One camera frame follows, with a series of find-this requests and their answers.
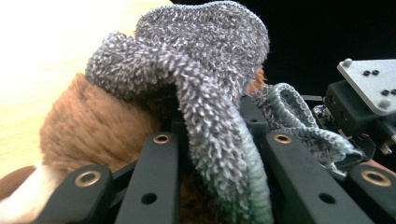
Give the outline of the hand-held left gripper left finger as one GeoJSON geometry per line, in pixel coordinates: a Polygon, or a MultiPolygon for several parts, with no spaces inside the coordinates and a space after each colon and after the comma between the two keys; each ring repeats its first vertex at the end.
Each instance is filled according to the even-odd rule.
{"type": "Polygon", "coordinates": [[[177,136],[182,147],[187,147],[189,145],[187,125],[179,111],[174,112],[171,117],[171,131],[177,136]]]}

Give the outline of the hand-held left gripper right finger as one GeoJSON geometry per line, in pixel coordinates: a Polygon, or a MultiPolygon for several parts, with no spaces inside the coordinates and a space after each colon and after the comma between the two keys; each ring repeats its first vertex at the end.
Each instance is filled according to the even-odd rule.
{"type": "Polygon", "coordinates": [[[253,136],[254,143],[263,144],[268,133],[268,122],[249,96],[242,96],[239,112],[253,136]]]}

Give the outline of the grey fluffy cloth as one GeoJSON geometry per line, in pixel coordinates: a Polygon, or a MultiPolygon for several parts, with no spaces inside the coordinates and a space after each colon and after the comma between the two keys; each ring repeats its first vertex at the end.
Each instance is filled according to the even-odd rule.
{"type": "Polygon", "coordinates": [[[263,22],[234,1],[158,7],[140,18],[134,35],[108,35],[85,77],[126,102],[159,103],[164,88],[175,86],[214,219],[273,224],[262,159],[237,110],[268,50],[263,22]]]}

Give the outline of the brown plush toy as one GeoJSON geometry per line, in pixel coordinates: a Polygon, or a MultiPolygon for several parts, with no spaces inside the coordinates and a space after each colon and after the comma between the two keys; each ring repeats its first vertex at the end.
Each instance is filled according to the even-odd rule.
{"type": "MultiPolygon", "coordinates": [[[[0,224],[29,224],[73,171],[103,165],[117,172],[137,160],[145,140],[179,110],[176,88],[164,88],[159,103],[126,102],[92,84],[85,71],[53,103],[40,130],[41,161],[10,191],[0,193],[0,224]]],[[[195,170],[188,146],[182,175],[182,215],[187,224],[224,224],[214,219],[215,202],[195,170]]]]}

